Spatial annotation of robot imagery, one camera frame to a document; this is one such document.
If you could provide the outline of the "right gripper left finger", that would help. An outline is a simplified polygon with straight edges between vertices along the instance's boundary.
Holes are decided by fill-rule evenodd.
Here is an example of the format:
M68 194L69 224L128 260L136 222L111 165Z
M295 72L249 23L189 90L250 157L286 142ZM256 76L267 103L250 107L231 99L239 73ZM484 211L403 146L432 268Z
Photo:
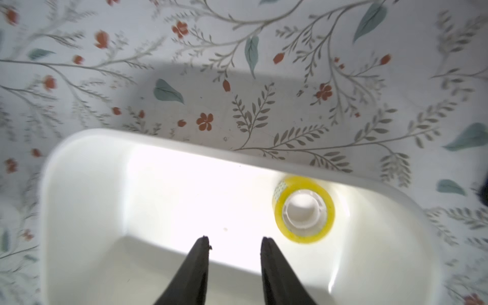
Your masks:
M195 241L155 305L204 305L207 296L209 251L211 246L207 236Z

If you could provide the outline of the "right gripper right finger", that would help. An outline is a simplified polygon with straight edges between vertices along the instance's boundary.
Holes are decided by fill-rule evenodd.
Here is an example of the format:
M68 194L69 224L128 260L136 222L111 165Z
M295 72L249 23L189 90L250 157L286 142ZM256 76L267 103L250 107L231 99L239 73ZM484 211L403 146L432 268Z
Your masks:
M266 305L316 305L272 238L261 243L261 270Z

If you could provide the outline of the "yellow tape roll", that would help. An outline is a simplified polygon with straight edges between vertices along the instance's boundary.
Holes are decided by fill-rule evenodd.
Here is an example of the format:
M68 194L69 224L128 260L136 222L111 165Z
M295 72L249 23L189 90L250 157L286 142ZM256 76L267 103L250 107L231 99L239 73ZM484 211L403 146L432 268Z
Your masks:
M335 221L334 202L323 187L305 177L286 177L273 194L277 227L288 240L310 244L323 239Z

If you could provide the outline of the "white storage box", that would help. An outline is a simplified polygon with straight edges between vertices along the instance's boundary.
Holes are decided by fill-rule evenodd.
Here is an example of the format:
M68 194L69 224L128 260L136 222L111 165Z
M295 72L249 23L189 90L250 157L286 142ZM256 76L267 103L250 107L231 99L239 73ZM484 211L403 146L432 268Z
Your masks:
M273 213L286 177L329 192L323 239L288 240ZM61 142L40 185L45 304L153 304L207 236L208 304L263 304L261 242L272 238L318 304L440 304L432 225L374 180L115 130Z

